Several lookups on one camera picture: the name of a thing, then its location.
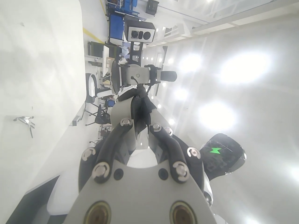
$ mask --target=chair leg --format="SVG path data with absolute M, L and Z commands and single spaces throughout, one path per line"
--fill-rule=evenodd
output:
M 95 114 L 97 113 L 97 112 L 95 112 L 95 113 L 91 113 L 91 112 L 89 112 L 89 111 L 87 111 L 87 110 L 85 110 L 87 113 L 89 113 L 90 115 L 89 116 L 96 116 Z
M 94 124 L 95 122 L 93 122 L 93 123 L 90 123 L 90 124 L 85 124 L 85 126 L 89 126 L 89 125 L 92 125 L 92 124 Z
M 92 103 L 92 105 L 96 106 L 95 104 Z M 98 108 L 98 106 L 96 106 Z

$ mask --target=screw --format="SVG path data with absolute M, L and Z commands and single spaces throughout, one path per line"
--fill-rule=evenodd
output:
M 187 154 L 189 157 L 194 156 L 194 157 L 197 157 L 198 159 L 200 159 L 200 152 L 196 148 L 189 147 L 187 149 Z
M 169 136 L 172 136 L 173 131 L 172 131 L 172 129 L 171 129 L 170 127 L 165 127 L 164 130 L 167 132 L 167 134 L 168 134 Z
M 87 148 L 86 150 L 84 150 L 83 154 L 82 154 L 82 160 L 83 161 L 87 161 L 87 159 L 91 156 L 91 155 L 95 155 L 95 149 L 93 147 Z
M 102 161 L 94 167 L 94 169 L 92 171 L 92 177 L 93 177 L 93 179 L 95 179 L 96 177 L 101 177 L 101 176 L 106 178 L 109 174 L 109 171 L 110 171 L 109 164 L 106 163 L 105 161 Z
M 158 130 L 158 129 L 160 128 L 160 125 L 157 124 L 157 123 L 155 123 L 155 124 L 153 125 L 153 128 L 154 128 L 154 130 Z
M 128 118 L 124 118 L 121 120 L 121 126 L 128 126 L 128 125 L 130 125 L 130 123 L 131 123 L 131 120 Z
M 161 131 L 162 127 L 159 124 L 155 123 L 153 125 L 153 129 L 154 129 L 154 132 L 159 132 L 159 131 Z
M 176 161 L 173 164 L 173 167 L 176 170 L 176 173 L 178 174 L 178 180 L 181 182 L 185 182 L 188 180 L 190 173 L 187 165 L 183 163 L 182 161 Z
M 187 173 L 183 165 L 178 165 L 178 167 L 175 170 L 176 170 L 176 172 L 178 173 L 179 176 L 184 177 Z

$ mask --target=green lightning logo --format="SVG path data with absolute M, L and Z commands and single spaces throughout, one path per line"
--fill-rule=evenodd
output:
M 211 148 L 212 151 L 210 151 L 210 153 L 215 153 L 215 154 L 220 154 L 219 150 L 221 150 L 221 148 Z

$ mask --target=black chair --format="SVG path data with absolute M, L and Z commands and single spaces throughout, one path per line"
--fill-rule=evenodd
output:
M 92 103 L 92 105 L 96 106 L 98 108 L 97 112 L 95 113 L 91 113 L 87 110 L 85 110 L 85 112 L 89 113 L 89 116 L 95 116 L 94 122 L 90 123 L 90 124 L 85 124 L 85 126 L 89 126 L 91 124 L 97 123 L 97 124 L 111 124 L 110 121 L 110 114 L 107 113 L 107 109 L 106 108 L 102 108 L 101 105 L 97 106 L 95 104 Z

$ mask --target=desk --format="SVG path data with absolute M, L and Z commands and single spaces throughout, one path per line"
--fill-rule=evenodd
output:
M 80 110 L 86 85 L 78 0 L 1 1 L 0 223 L 6 223 Z M 34 116 L 33 138 L 13 121 L 18 116 Z

